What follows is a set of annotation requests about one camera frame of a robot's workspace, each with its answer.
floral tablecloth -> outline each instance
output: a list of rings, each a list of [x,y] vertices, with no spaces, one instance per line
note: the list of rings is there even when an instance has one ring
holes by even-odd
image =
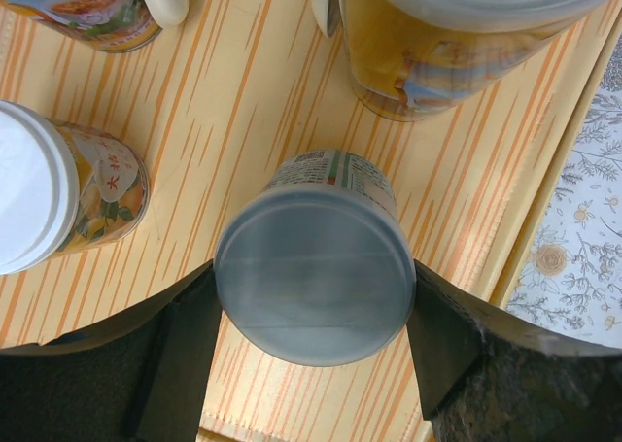
[[[622,348],[622,40],[507,311],[568,336]]]

wooden table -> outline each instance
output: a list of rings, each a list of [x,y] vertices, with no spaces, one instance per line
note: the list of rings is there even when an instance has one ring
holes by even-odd
[[[415,124],[356,100],[341,34],[322,37],[309,0],[191,0],[183,27],[126,54],[0,11],[0,97],[120,136],[153,182],[131,236],[0,278],[0,346],[51,340],[171,285],[212,257],[284,159],[310,148],[376,163],[413,254],[487,297],[620,7],[603,5],[501,82]],[[359,363],[303,368],[224,319],[202,425],[242,440],[425,438],[406,342],[404,332]]]

nutrition label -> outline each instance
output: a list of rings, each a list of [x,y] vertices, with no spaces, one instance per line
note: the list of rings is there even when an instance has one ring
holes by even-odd
[[[391,184],[375,165],[353,153],[325,150],[294,157],[279,167],[264,190],[301,183],[352,190],[397,219],[396,199]]]

can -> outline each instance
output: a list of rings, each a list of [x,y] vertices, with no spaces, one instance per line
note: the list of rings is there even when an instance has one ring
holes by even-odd
[[[0,101],[0,275],[120,240],[144,217],[145,164],[103,131]]]
[[[403,329],[414,298],[391,184],[340,150],[285,162],[225,229],[214,269],[233,324],[267,353],[302,365],[372,355]]]
[[[99,51],[131,51],[160,32],[145,0],[0,0],[0,4]]]

printed label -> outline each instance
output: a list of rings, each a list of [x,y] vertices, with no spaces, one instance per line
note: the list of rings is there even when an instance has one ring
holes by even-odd
[[[143,218],[149,180],[134,151],[110,134],[54,119],[74,157],[80,180],[80,203],[71,231],[58,254],[118,241]]]
[[[397,220],[391,184],[372,163],[339,150],[311,151],[285,162],[263,189],[311,183],[343,187],[374,202]]]
[[[128,51],[159,32],[144,0],[0,0],[72,39],[101,51]]]

